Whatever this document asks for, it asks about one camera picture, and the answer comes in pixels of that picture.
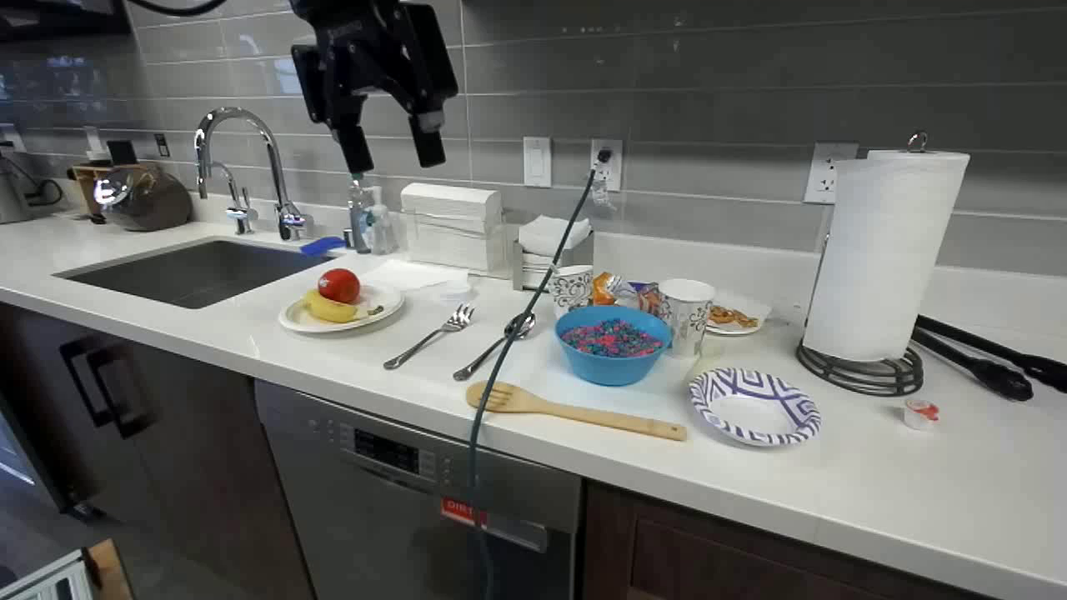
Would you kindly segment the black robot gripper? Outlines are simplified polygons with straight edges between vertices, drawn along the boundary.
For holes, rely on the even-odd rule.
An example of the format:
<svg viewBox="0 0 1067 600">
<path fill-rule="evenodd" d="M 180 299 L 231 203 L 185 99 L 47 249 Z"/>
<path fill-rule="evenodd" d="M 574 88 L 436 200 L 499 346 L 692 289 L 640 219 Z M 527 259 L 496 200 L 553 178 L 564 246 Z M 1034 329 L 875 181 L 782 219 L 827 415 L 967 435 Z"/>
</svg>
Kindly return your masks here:
<svg viewBox="0 0 1067 600">
<path fill-rule="evenodd" d="M 291 10 L 314 30 L 310 43 L 291 48 L 310 121 L 339 124 L 371 94 L 389 94 L 409 118 L 417 159 L 439 167 L 458 76 L 436 10 L 407 0 L 291 0 Z M 339 124 L 336 145 L 353 178 L 375 167 L 360 124 Z"/>
</svg>

